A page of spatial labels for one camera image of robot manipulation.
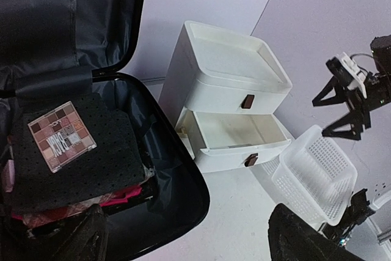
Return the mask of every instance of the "pink item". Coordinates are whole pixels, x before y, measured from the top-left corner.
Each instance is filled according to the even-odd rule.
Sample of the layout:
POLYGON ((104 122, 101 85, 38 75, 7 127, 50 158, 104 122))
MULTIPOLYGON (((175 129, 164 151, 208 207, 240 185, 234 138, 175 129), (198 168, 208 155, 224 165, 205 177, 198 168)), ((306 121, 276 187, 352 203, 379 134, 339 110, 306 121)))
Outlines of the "pink item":
POLYGON ((87 210, 93 204, 99 204, 102 207, 125 204, 128 202, 129 198, 136 197, 140 195, 141 192, 141 186, 131 186, 129 188, 121 189, 118 192, 108 193, 103 196, 95 197, 66 207, 46 210, 38 213, 28 213, 23 216, 12 215, 12 218, 23 220, 23 223, 28 228, 33 229, 60 219, 77 215, 84 210, 87 210))
POLYGON ((140 195, 142 192, 141 186, 131 186, 121 191, 115 192, 115 198, 111 199, 106 203, 100 204, 102 207, 125 204, 128 203, 128 199, 140 195))
POLYGON ((69 122, 68 117, 63 117, 63 118, 61 118, 61 125, 62 125, 63 127, 66 127, 66 126, 69 125, 69 124, 70 124, 70 122, 69 122))
POLYGON ((54 134, 54 131, 51 127, 46 127, 44 128, 43 130, 43 134, 45 135, 45 137, 50 137, 52 134, 54 134))
POLYGON ((1 181, 4 191, 11 193, 15 183, 15 165, 13 160, 8 160, 1 173, 1 181))

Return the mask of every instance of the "suitcase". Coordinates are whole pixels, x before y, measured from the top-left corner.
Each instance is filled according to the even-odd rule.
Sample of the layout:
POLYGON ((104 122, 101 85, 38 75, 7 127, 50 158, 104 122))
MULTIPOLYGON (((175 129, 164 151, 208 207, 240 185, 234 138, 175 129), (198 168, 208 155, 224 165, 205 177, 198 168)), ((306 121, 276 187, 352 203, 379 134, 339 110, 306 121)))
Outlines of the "suitcase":
MULTIPOLYGON (((0 0, 1 166, 24 105, 94 92, 110 110, 128 114, 155 168, 152 200, 110 211, 106 260, 132 260, 170 243, 198 225, 210 204, 201 173, 150 92, 119 72, 136 49, 142 4, 0 0)), ((0 256, 18 260, 18 244, 2 230, 0 256)))

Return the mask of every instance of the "plastic drawer unit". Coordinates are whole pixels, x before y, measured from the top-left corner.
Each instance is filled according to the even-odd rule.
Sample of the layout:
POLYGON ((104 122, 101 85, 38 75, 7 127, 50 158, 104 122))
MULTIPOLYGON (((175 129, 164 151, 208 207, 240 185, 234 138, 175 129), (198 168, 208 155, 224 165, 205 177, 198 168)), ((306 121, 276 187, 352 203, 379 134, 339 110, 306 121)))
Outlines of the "plastic drawer unit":
POLYGON ((264 41, 187 21, 159 103, 199 169, 222 171, 269 161, 290 144, 273 112, 291 88, 264 41))

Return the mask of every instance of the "brown drawer handle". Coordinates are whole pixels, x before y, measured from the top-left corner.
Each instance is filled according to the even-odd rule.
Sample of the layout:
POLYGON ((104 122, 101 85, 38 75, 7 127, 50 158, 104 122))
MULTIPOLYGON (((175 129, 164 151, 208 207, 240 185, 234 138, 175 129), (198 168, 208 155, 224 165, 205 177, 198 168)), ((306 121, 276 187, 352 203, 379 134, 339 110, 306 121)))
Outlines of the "brown drawer handle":
POLYGON ((258 160, 258 153, 251 154, 248 156, 244 162, 245 167, 253 166, 258 160))
POLYGON ((252 103, 254 102, 255 95, 247 95, 245 99, 242 102, 242 108, 243 109, 250 109, 252 106, 252 103))

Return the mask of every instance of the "plastic basket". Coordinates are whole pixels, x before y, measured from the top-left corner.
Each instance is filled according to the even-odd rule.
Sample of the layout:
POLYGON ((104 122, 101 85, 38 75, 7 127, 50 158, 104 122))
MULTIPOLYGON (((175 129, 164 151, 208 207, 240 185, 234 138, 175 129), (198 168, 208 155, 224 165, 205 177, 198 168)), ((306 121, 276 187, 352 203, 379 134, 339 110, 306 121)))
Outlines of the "plastic basket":
POLYGON ((290 208, 309 224, 337 225, 353 192, 357 170, 318 125, 309 128, 280 155, 273 183, 290 208))

